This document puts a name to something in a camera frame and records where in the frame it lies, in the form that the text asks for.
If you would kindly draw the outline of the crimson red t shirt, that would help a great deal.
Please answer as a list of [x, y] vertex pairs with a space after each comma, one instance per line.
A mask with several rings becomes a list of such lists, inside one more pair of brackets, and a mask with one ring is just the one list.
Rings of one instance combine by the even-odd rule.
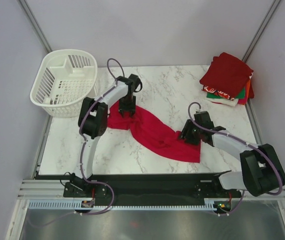
[[140, 106], [135, 108], [133, 116], [121, 115], [119, 106], [120, 103], [116, 102], [109, 109], [109, 128], [130, 131], [138, 143], [161, 157], [186, 163], [201, 162], [201, 146], [179, 139], [180, 131], [171, 129]]

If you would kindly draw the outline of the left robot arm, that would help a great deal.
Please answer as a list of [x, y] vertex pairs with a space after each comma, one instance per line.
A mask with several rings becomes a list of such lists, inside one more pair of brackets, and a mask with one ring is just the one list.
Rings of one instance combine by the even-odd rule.
[[84, 98], [78, 118], [79, 134], [83, 138], [83, 144], [80, 150], [78, 170], [74, 172], [77, 177], [88, 179], [93, 174], [96, 148], [107, 129], [110, 107], [118, 103], [118, 113], [121, 117], [125, 114], [133, 117], [136, 113], [134, 93], [142, 86], [140, 78], [135, 74], [129, 77], [119, 76], [116, 78], [116, 83], [101, 96]]

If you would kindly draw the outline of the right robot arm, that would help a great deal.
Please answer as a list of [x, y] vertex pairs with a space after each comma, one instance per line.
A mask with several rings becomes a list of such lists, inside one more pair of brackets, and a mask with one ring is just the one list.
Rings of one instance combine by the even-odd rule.
[[211, 190], [217, 197], [223, 197], [229, 190], [245, 190], [255, 197], [276, 196], [285, 186], [285, 172], [272, 145], [247, 143], [224, 127], [215, 126], [207, 111], [190, 116], [179, 138], [195, 146], [206, 143], [239, 160], [240, 171], [216, 174]]

